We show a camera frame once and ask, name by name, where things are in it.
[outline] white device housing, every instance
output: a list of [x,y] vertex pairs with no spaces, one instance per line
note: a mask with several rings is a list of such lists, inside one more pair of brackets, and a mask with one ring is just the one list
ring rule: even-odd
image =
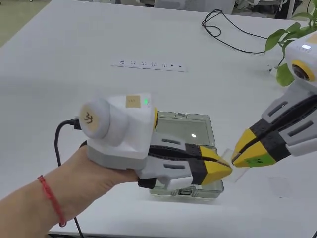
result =
[[155,124],[150,94],[89,102],[82,107],[79,121],[90,138],[87,144],[91,160],[115,169],[142,169],[145,166]]
[[296,79],[302,80],[295,74],[294,64],[306,73],[313,75],[309,79],[310,82],[317,81],[317,32],[291,42],[285,48],[285,61]]

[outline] red string bracelet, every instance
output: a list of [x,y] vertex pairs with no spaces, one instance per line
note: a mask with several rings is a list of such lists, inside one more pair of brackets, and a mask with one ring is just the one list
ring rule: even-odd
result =
[[63,212],[61,211],[60,204],[57,201],[57,199],[55,198],[54,194],[52,193],[51,188],[46,184],[46,181],[45,181],[43,175],[39,176],[38,180],[42,184],[45,196],[51,201],[52,206],[59,217],[59,220],[60,220],[59,226],[60,227],[66,226],[66,220],[65,220],[65,217],[63,215]]

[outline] floor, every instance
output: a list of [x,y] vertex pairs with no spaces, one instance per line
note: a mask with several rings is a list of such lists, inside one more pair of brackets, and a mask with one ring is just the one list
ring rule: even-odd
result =
[[[50,0],[0,0],[0,47],[9,40],[19,29],[21,29],[33,16],[35,16]],[[122,4],[137,5],[134,0],[121,0]],[[309,0],[296,10],[305,12]]]

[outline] power strip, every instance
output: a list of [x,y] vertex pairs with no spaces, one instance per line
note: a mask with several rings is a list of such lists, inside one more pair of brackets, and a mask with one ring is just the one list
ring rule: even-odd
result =
[[186,66],[183,64],[157,62],[157,61],[141,61],[141,60],[121,59],[121,60],[117,60],[114,64],[112,64],[112,66],[187,72]]

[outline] gripper jaw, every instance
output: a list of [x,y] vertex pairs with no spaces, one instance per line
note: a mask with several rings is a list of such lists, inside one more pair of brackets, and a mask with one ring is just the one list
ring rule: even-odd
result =
[[157,178],[166,189],[174,190],[191,184],[207,185],[231,172],[230,165],[213,150],[155,132],[146,165],[137,174],[150,183],[143,186],[153,187],[155,180],[150,178]]
[[236,144],[232,158],[237,167],[275,164],[289,155],[317,150],[316,84],[295,81],[275,100]]

